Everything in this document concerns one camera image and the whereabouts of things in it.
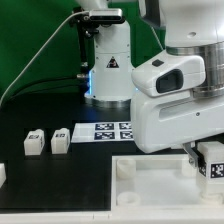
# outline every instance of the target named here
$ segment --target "white cube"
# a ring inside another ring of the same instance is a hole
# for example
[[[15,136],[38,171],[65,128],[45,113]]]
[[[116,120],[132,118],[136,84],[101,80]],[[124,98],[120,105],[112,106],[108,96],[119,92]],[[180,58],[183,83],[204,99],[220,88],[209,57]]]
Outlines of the white cube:
[[[44,131],[30,131],[24,141],[25,155],[40,155],[45,144]]]
[[[224,193],[224,145],[220,142],[202,142],[198,151],[205,163],[198,168],[197,185],[205,194]]]
[[[5,165],[0,164],[0,188],[4,184],[5,180],[6,180]]]
[[[66,154],[70,145],[70,132],[66,128],[56,130],[51,139],[52,154]]]

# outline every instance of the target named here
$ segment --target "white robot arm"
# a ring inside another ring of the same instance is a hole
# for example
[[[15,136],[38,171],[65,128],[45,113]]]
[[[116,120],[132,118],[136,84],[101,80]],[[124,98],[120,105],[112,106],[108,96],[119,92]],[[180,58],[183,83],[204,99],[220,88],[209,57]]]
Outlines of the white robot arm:
[[[166,50],[132,73],[134,140],[147,153],[224,132],[224,1],[139,0],[151,24],[155,1]]]
[[[131,2],[133,0],[116,0],[112,2]],[[134,69],[131,64],[130,26],[127,21],[122,24],[105,24],[104,18],[121,18],[121,10],[108,10],[107,0],[77,0],[84,10],[90,10],[89,19],[102,19],[94,36],[95,65],[89,73],[89,91],[85,101],[100,107],[129,107],[135,91],[131,80]]]

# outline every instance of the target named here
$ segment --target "white cable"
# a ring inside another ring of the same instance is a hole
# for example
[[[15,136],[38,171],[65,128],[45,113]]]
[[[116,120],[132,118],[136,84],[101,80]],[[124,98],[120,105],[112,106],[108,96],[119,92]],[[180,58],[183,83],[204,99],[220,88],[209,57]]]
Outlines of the white cable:
[[[164,49],[163,49],[163,46],[162,46],[162,44],[161,44],[161,42],[160,42],[160,40],[159,40],[159,38],[158,38],[158,36],[157,36],[157,34],[156,34],[155,29],[154,29],[152,26],[150,26],[150,28],[151,28],[151,30],[152,30],[152,32],[153,32],[153,35],[154,35],[155,38],[156,38],[157,43],[159,44],[159,47],[160,47],[161,51],[163,51],[163,50],[164,50]]]
[[[83,11],[74,13],[71,16],[69,16],[58,28],[57,30],[51,35],[51,37],[47,40],[47,42],[40,48],[40,50],[34,55],[34,57],[31,59],[31,61],[26,65],[26,67],[22,70],[22,72],[17,76],[17,78],[8,86],[8,88],[3,93],[1,100],[0,100],[0,109],[3,103],[3,100],[5,96],[8,94],[8,92],[11,90],[11,88],[15,85],[15,83],[23,76],[23,74],[27,71],[27,69],[30,67],[30,65],[36,60],[36,58],[40,55],[40,53],[44,50],[44,48],[50,43],[50,41],[55,37],[55,35],[60,31],[60,29],[73,17],[87,14],[89,11]]]

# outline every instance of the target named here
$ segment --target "green backdrop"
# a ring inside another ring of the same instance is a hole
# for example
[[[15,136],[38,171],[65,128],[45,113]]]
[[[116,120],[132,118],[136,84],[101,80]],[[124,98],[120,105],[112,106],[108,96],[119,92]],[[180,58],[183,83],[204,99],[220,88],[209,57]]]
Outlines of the green backdrop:
[[[0,0],[0,3],[0,95],[2,95],[77,4],[74,0]],[[111,3],[110,7],[122,8],[131,26],[132,63],[135,67],[160,52],[151,29],[139,18],[137,2]],[[164,32],[157,33],[163,42]],[[90,66],[93,66],[93,41],[88,41],[87,51]],[[13,91],[35,80],[75,75],[79,73],[79,65],[77,32],[75,28],[66,25],[16,84]],[[41,89],[50,85],[52,84],[41,84],[35,88]],[[72,87],[55,91],[77,91],[77,89]]]

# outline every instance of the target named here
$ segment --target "warning label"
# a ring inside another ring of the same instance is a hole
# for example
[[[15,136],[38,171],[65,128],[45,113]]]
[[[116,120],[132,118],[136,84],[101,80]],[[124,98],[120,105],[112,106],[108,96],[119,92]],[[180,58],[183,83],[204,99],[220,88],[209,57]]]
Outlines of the warning label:
[[[108,63],[107,68],[119,68],[119,65],[114,57],[110,59],[110,62]]]

